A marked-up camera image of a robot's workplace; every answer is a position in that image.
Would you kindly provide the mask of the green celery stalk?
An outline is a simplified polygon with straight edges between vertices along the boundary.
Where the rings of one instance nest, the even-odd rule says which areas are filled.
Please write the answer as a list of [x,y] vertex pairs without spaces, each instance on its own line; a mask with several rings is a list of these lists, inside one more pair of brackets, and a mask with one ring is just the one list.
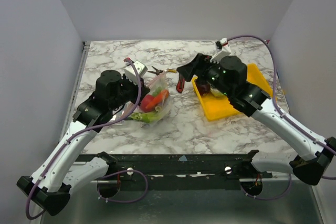
[[163,117],[163,113],[151,111],[146,113],[134,112],[129,116],[129,119],[137,122],[152,124],[161,120]]

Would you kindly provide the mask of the green grape bunch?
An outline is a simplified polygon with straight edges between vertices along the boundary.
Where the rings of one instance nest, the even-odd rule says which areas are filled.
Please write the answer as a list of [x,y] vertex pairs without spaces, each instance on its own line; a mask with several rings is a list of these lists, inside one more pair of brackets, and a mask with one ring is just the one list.
[[162,88],[161,88],[161,87],[158,87],[158,88],[156,88],[156,89],[153,91],[152,95],[153,95],[154,97],[156,97],[161,91],[162,91]]

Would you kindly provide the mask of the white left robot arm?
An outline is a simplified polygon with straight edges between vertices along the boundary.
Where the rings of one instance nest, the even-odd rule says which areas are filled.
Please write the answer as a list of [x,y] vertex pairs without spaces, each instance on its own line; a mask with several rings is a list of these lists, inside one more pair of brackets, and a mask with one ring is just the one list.
[[139,61],[126,58],[128,66],[121,74],[105,70],[96,80],[93,93],[78,105],[68,130],[43,164],[30,176],[21,176],[17,187],[27,196],[25,214],[35,220],[45,212],[59,214],[71,195],[96,178],[142,172],[134,168],[117,171],[115,158],[102,152],[83,167],[71,170],[82,150],[102,128],[124,121],[141,104],[150,89],[144,84],[147,67]]

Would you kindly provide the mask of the red tomato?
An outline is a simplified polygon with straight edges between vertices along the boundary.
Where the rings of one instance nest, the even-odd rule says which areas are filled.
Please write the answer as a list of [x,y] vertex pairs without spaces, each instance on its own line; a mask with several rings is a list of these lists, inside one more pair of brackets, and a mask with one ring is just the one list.
[[151,94],[147,94],[143,98],[143,100],[141,101],[141,103],[140,103],[140,106],[139,106],[140,110],[142,112],[151,112],[151,111],[153,111],[154,108],[155,108],[155,106],[157,105],[156,103],[152,102],[154,98],[155,97],[152,96]]

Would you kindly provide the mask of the clear zip top bag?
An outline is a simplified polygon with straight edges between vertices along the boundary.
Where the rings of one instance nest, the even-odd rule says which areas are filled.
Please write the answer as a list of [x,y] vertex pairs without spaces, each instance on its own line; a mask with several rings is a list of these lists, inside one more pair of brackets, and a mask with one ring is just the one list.
[[150,92],[142,98],[137,108],[125,120],[116,124],[118,127],[149,127],[167,116],[173,101],[167,83],[167,72],[153,78],[147,85]]

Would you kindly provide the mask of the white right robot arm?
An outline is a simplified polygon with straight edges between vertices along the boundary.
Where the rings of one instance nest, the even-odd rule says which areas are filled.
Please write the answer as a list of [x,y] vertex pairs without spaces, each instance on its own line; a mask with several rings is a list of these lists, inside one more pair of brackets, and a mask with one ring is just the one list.
[[287,142],[294,153],[256,153],[243,162],[242,173],[249,178],[259,172],[295,175],[308,185],[317,185],[335,154],[335,138],[325,138],[302,125],[278,107],[272,97],[259,86],[247,81],[247,66],[236,56],[220,62],[197,54],[177,71],[190,82],[193,76],[206,81],[228,98],[230,104],[247,117],[259,121]]

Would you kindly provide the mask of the orange red chili pepper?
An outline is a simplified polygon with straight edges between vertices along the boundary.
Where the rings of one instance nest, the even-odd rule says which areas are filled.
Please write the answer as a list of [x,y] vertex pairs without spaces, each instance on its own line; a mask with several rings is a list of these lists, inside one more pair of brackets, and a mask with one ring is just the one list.
[[159,103],[163,102],[169,95],[170,93],[168,89],[164,89],[153,99],[152,102],[158,105]]

